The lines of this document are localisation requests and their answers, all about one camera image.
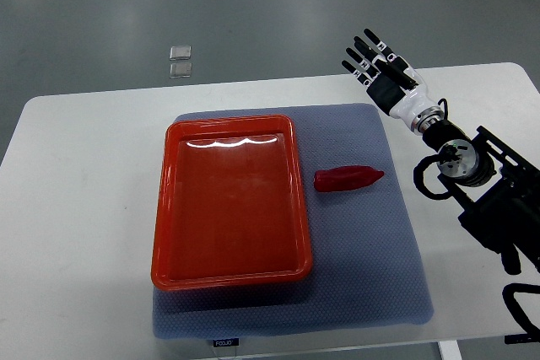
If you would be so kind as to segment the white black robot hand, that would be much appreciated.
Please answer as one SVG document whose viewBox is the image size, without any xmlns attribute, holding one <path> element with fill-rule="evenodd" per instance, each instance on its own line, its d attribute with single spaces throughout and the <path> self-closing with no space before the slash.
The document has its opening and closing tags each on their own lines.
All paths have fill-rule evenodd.
<svg viewBox="0 0 540 360">
<path fill-rule="evenodd" d="M 367 88 L 367 94 L 388 116 L 402 121 L 421 121 L 435 111 L 435 102 L 427 95 L 427 86 L 421 76 L 370 29 L 364 29 L 366 37 L 387 59 L 370 48 L 360 37 L 354 37 L 354 47 L 346 48 L 347 54 L 364 70 L 361 72 L 350 62 L 342 60 L 342 66 Z"/>
</svg>

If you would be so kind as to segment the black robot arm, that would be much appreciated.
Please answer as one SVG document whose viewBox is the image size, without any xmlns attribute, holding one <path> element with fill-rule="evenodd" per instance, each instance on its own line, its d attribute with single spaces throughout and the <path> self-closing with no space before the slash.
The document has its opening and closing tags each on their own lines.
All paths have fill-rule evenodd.
<svg viewBox="0 0 540 360">
<path fill-rule="evenodd" d="M 355 37 L 343 67 L 375 105 L 402 121 L 433 150 L 413 170 L 416 189 L 462 207 L 458 220 L 517 275 L 520 258 L 539 265 L 539 171 L 484 127 L 468 137 L 448 118 L 446 99 L 434 102 L 416 70 L 371 30 Z"/>
</svg>

